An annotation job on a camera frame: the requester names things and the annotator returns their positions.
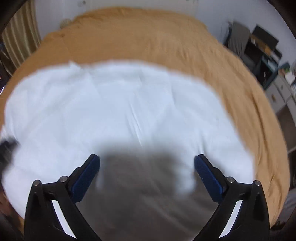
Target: mustard yellow bedspread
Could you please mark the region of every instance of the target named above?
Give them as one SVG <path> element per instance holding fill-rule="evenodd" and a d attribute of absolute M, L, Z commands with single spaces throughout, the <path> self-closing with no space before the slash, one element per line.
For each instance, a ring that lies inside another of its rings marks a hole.
<path fill-rule="evenodd" d="M 132 8 L 100 9 L 77 17 L 67 28 L 49 34 L 15 72 L 0 96 L 1 124 L 6 99 L 23 77 L 68 61 L 89 64 L 111 59 L 159 64 L 200 77 L 212 86 L 254 155 L 256 178 L 264 188 L 270 223 L 275 223 L 290 177 L 279 123 L 263 90 L 240 59 L 194 18 Z"/>

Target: curtain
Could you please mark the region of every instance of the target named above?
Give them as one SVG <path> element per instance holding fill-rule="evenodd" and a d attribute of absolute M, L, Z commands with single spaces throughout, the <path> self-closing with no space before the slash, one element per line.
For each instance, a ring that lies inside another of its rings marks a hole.
<path fill-rule="evenodd" d="M 18 68 L 40 45 L 35 0 L 27 1 L 12 17 L 2 39 L 15 68 Z"/>

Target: gray cloth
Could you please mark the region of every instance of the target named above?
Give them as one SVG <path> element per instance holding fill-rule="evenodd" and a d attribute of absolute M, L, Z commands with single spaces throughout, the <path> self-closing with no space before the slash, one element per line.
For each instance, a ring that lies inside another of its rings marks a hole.
<path fill-rule="evenodd" d="M 241 59 L 243 58 L 250 34 L 250 30 L 246 26 L 233 22 L 228 48 Z"/>
<path fill-rule="evenodd" d="M 279 215 L 280 223 L 287 222 L 296 207 L 296 188 L 289 191 L 287 199 L 284 203 L 283 210 Z"/>

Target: drawer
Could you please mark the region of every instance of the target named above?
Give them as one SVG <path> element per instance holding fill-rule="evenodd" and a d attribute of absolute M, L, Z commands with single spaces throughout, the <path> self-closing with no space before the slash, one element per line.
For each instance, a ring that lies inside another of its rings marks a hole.
<path fill-rule="evenodd" d="M 277 87 L 274 83 L 272 83 L 267 90 L 265 91 L 267 98 L 274 110 L 277 113 L 281 108 L 285 106 L 285 101 L 282 98 L 281 94 L 279 93 Z"/>
<path fill-rule="evenodd" d="M 291 92 L 289 90 L 288 83 L 286 82 L 286 80 L 280 76 L 277 76 L 274 80 L 274 84 L 277 86 L 283 99 L 287 101 L 287 99 L 291 96 Z"/>

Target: white sheet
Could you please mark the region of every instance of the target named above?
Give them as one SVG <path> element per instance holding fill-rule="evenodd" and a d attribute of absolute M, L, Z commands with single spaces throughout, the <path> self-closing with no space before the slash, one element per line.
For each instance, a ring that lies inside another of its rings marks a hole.
<path fill-rule="evenodd" d="M 55 182 L 101 157 L 78 207 L 103 240 L 193 239 L 217 207 L 194 172 L 201 153 L 225 176 L 254 180 L 253 157 L 214 91 L 142 62 L 70 63 L 25 78 L 5 109 L 1 137 L 11 136 L 20 147 L 3 185 L 22 217 L 35 179 Z"/>

